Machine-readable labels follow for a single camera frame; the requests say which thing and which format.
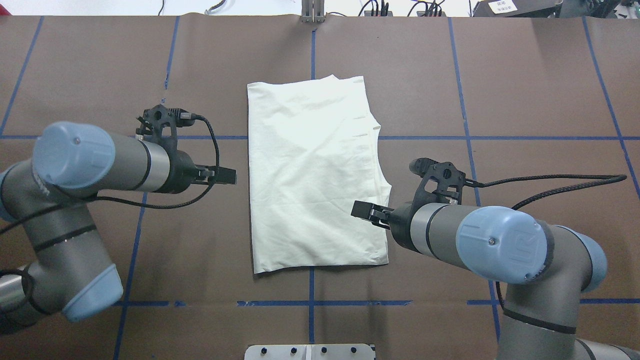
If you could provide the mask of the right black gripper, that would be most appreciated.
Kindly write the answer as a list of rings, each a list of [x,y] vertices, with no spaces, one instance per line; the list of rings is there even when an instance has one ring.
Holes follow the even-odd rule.
[[[393,208],[377,203],[354,201],[350,215],[390,230],[396,244],[410,251],[426,249],[425,204],[406,202]]]

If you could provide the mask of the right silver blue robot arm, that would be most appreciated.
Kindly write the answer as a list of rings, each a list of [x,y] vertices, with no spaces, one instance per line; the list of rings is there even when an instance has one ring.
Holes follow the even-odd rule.
[[[571,228],[503,206],[356,201],[353,217],[403,248],[507,285],[498,360],[637,360],[624,346],[576,335],[579,301],[606,277],[601,246]]]

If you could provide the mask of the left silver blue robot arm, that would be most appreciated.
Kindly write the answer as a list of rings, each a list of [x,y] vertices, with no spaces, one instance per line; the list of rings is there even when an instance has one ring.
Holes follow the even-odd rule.
[[[233,185],[236,171],[194,164],[174,133],[138,129],[134,137],[71,121],[49,125],[32,157],[1,174],[1,218],[22,226],[36,260],[1,271],[1,333],[9,335],[62,313],[78,322],[124,293],[89,211],[116,202],[101,191],[178,194],[192,185]]]

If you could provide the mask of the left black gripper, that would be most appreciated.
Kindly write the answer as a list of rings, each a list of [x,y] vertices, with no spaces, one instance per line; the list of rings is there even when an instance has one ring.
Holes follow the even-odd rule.
[[[191,185],[236,185],[237,171],[214,165],[195,164],[182,150],[169,151],[169,173],[162,185],[163,194],[180,194]]]

